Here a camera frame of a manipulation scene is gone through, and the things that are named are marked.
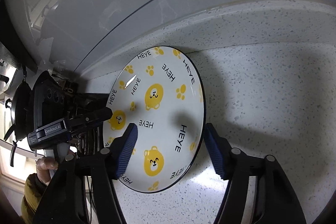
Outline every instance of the plate rim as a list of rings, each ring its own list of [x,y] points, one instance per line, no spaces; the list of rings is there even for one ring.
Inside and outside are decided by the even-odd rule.
[[[141,52],[145,52],[145,51],[150,50],[150,49],[155,48],[155,47],[168,47],[168,48],[171,48],[171,49],[173,49],[173,50],[177,50],[177,51],[183,53],[184,56],[186,56],[186,58],[188,58],[188,60],[190,61],[190,63],[192,63],[192,65],[194,66],[194,68],[195,68],[195,70],[196,70],[196,73],[197,73],[197,75],[198,75],[198,78],[199,78],[199,83],[200,83],[200,85],[201,85],[201,89],[202,89],[203,107],[204,107],[204,112],[203,112],[203,126],[202,126],[202,132],[201,132],[201,136],[200,136],[200,138],[199,138],[199,143],[198,143],[198,146],[197,146],[195,155],[194,155],[194,157],[192,158],[192,160],[191,160],[189,166],[186,168],[186,170],[185,170],[185,172],[183,173],[183,175],[181,175],[176,181],[174,181],[172,184],[170,184],[170,185],[167,186],[166,188],[163,188],[163,189],[161,189],[161,190],[159,190],[159,191],[154,191],[154,192],[142,192],[142,191],[135,190],[135,189],[129,187],[128,185],[124,184],[124,183],[120,180],[120,177],[118,178],[118,181],[120,181],[124,186],[126,186],[127,188],[129,188],[129,189],[131,189],[131,190],[133,190],[133,191],[135,191],[135,192],[142,193],[142,194],[155,194],[155,193],[160,193],[160,192],[162,192],[162,191],[165,191],[165,190],[167,190],[168,188],[174,186],[176,183],[178,183],[178,182],[179,182],[179,181],[186,175],[186,173],[189,171],[190,167],[191,167],[192,164],[194,163],[194,161],[195,161],[195,159],[196,159],[196,157],[197,157],[197,155],[198,155],[198,152],[199,152],[199,150],[200,150],[200,148],[201,148],[201,144],[202,144],[202,142],[203,142],[203,135],[204,135],[204,130],[205,130],[206,112],[207,112],[207,109],[206,109],[206,102],[205,102],[204,85],[203,85],[203,82],[202,82],[202,78],[201,78],[201,76],[200,76],[200,73],[199,73],[198,69],[196,68],[194,62],[193,62],[193,61],[189,58],[189,56],[187,56],[183,51],[180,51],[179,49],[177,49],[177,48],[175,48],[175,47],[172,47],[172,46],[166,46],[166,45],[153,46],[153,47],[149,47],[149,48],[147,48],[147,49],[145,49],[145,50],[143,50],[143,51],[141,51]],[[126,66],[128,66],[128,64],[129,64],[130,62],[132,62],[132,60],[133,60],[134,58],[136,58],[136,56],[134,56],[134,57],[133,57],[133,58],[126,64]],[[119,73],[118,77],[116,78],[116,80],[114,81],[114,83],[113,83],[113,85],[112,85],[112,87],[111,87],[111,90],[112,90],[114,84],[117,82],[119,76],[122,74],[122,72],[123,72],[124,69],[126,68],[126,66],[125,66],[125,67],[121,70],[121,72]]]

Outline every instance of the bear face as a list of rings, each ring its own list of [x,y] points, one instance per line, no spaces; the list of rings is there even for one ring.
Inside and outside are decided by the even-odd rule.
[[[160,84],[151,85],[145,94],[146,110],[158,109],[163,98],[163,87]]]
[[[111,125],[112,130],[120,130],[125,126],[126,115],[122,110],[116,110],[113,112],[111,119],[109,119],[109,123]]]
[[[160,173],[165,161],[158,148],[156,146],[152,146],[152,149],[149,151],[145,150],[143,155],[145,157],[143,168],[146,174],[152,177]]]

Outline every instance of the hand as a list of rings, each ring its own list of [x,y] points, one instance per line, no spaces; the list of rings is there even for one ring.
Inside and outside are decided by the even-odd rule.
[[[51,181],[49,170],[56,170],[58,163],[51,157],[42,157],[36,162],[36,173],[39,180],[45,185],[49,185]]]

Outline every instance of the round plate with bear pattern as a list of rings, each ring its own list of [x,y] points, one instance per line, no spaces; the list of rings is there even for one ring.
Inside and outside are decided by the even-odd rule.
[[[205,124],[204,90],[191,60],[172,47],[153,47],[134,57],[118,76],[106,104],[104,146],[129,123],[138,128],[127,169],[119,180],[142,193],[175,184],[189,169]]]

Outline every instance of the dark sleeve cuff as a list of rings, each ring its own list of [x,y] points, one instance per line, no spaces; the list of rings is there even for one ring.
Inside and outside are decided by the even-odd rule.
[[[47,186],[43,182],[41,182],[39,180],[39,178],[37,177],[37,174],[35,174],[35,185],[36,185],[36,189],[38,190],[38,192],[40,193],[40,195],[43,195],[43,193],[46,190]]]

